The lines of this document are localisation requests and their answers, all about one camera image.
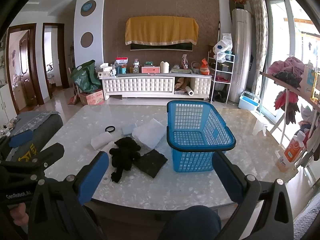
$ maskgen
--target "white metal shelf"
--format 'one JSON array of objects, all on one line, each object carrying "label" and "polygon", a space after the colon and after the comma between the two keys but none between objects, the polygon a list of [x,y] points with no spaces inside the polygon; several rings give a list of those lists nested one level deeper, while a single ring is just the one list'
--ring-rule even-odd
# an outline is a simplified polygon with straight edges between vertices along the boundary
[{"label": "white metal shelf", "polygon": [[[218,52],[218,53],[217,53],[217,57],[218,57],[219,54],[225,54],[225,53],[224,53],[224,52]],[[233,77],[233,70],[234,70],[234,66],[235,66],[236,55],[233,55],[233,54],[227,54],[227,55],[230,56],[230,59],[232,59],[232,57],[233,57],[233,61],[231,61],[231,60],[226,60],[226,61],[225,61],[225,62],[232,63],[232,71],[231,71],[231,72],[218,70],[218,69],[217,69],[217,67],[218,67],[218,60],[215,60],[215,59],[214,59],[214,60],[216,61],[216,67],[215,67],[215,69],[214,69],[214,77],[211,78],[211,81],[213,82],[213,87],[212,87],[212,93],[211,93],[210,103],[212,103],[213,91],[214,91],[214,86],[215,86],[216,83],[229,85],[226,103],[228,102],[228,98],[229,98],[229,94],[230,94],[230,88],[231,88],[231,82],[232,82],[232,77]],[[230,82],[216,81],[217,72],[231,74]]]},{"label": "white metal shelf", "polygon": [[215,83],[219,83],[219,84],[227,84],[227,85],[230,85],[231,84],[231,82],[222,82],[222,81],[216,81]]}]

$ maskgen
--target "floor-standing air conditioner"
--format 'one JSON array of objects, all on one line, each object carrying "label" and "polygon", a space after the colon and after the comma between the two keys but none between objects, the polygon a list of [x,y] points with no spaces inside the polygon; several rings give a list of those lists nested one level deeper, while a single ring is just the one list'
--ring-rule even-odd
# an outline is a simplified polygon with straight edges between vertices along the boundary
[{"label": "floor-standing air conditioner", "polygon": [[236,59],[229,95],[229,100],[234,103],[239,103],[239,97],[247,85],[251,35],[251,13],[243,9],[234,9],[232,11],[232,51],[236,55]]}]

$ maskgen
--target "blue plastic basket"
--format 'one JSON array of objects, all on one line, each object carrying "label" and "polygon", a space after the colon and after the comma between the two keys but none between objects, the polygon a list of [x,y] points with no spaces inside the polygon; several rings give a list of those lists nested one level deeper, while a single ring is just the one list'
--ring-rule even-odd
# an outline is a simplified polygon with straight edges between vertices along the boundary
[{"label": "blue plastic basket", "polygon": [[174,100],[167,104],[167,142],[177,172],[212,171],[212,154],[235,147],[236,139],[213,105]]}]

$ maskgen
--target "black rubber ring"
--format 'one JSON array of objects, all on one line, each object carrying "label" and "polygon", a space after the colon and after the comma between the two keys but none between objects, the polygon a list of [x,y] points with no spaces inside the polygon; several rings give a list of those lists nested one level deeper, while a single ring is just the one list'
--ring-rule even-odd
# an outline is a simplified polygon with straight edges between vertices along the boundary
[{"label": "black rubber ring", "polygon": [[106,132],[109,132],[109,133],[112,133],[112,132],[114,132],[115,130],[116,130],[116,128],[115,128],[113,125],[110,125],[110,126],[108,126],[108,127],[105,129],[105,131],[106,131]]}]

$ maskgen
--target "marble table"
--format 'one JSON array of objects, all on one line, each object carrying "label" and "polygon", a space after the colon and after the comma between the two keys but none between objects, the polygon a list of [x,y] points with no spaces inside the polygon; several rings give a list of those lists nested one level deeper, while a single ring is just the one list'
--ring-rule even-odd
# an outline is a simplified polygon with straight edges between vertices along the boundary
[{"label": "marble table", "polygon": [[[228,151],[229,160],[240,167],[244,174],[253,174],[257,179],[273,182],[284,181],[296,173],[292,169],[281,173],[275,166],[277,153],[283,151],[272,135],[262,132],[252,135],[257,121],[249,111],[243,109],[218,109],[236,138],[236,147]],[[77,174],[88,164],[99,150],[90,144],[91,138],[105,127],[114,125],[115,137],[120,138],[121,127],[136,123],[138,126],[155,118],[167,125],[166,106],[97,105],[84,106],[48,142],[46,147],[59,142],[64,146],[63,158],[49,167],[45,174],[49,178],[63,180],[69,174]],[[111,164],[101,180],[93,198],[106,203],[148,209],[183,210],[193,205],[219,207],[231,204],[222,183],[214,171],[177,173],[173,170],[171,148],[165,136],[156,146],[168,161],[155,179],[133,166],[125,171],[119,183],[110,180]]]}]

